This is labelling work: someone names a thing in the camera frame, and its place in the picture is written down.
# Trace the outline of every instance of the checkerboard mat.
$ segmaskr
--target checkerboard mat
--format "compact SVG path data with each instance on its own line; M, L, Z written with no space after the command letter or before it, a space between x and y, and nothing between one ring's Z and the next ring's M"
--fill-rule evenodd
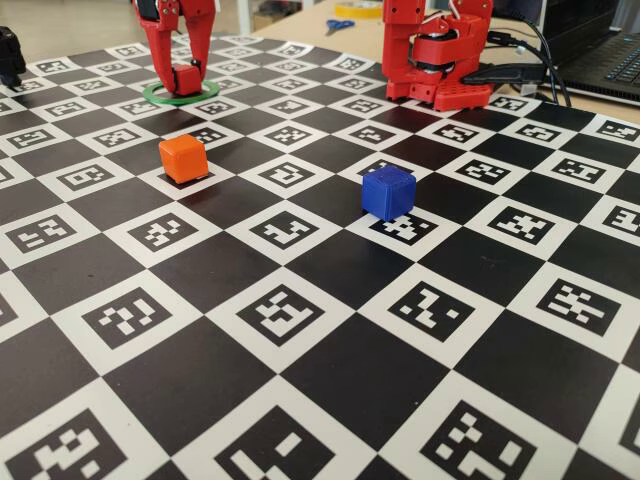
M141 44L0 90L0 478L640 478L640 126L389 102L296 42L208 69L179 108ZM182 133L210 173L176 185Z

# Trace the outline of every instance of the table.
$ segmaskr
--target table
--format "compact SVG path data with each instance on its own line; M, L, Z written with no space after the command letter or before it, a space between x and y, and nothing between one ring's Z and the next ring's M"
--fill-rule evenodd
M382 61L382 46L384 24L382 19L378 20L356 20L354 28L348 28L337 32L331 36L326 36L326 20L335 18L335 4L340 0L324 0L311 8L302 10L295 15L285 18L273 25L258 30L255 35L265 38L275 38L278 40L290 40L304 42L317 47L324 47L332 50L344 51L370 58L376 62ZM514 28L525 31L528 34L528 27L520 22L505 19L493 19L492 28ZM516 32L515 37L535 41L524 37ZM533 59L529 53L525 58ZM512 63L522 62L523 57L516 55L510 49L487 50L481 57L487 63ZM508 86L500 90L504 93L513 94L514 91ZM571 101L574 107L590 112L602 113L612 117L620 118L630 122L640 120L640 109L638 107L599 100L584 95L571 94Z

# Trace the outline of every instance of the blue scissors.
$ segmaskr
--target blue scissors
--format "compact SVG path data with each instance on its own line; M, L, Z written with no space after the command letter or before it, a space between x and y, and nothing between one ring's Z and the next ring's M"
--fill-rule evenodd
M356 22L352 20L327 20L327 27L329 27L329 31L327 32L327 37L329 35L333 35L338 30L342 30L343 28L353 27Z

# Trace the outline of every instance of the black object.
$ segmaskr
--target black object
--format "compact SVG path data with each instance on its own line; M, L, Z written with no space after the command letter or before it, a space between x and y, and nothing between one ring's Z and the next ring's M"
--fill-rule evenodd
M8 27L0 27L0 82L17 87L22 84L18 75L26 71L18 37Z

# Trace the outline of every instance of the red robot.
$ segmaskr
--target red robot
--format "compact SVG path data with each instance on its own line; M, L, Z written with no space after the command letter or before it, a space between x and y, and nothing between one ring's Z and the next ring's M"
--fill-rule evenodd
M491 85L460 79L478 70L493 0L450 0L449 6L449 15L425 17L425 0L384 0L387 97L415 98L439 111L487 105Z
M177 95L200 92L209 58L214 0L134 0L140 25L147 34L153 66L164 88ZM191 65L171 65L171 32L183 15L191 43Z

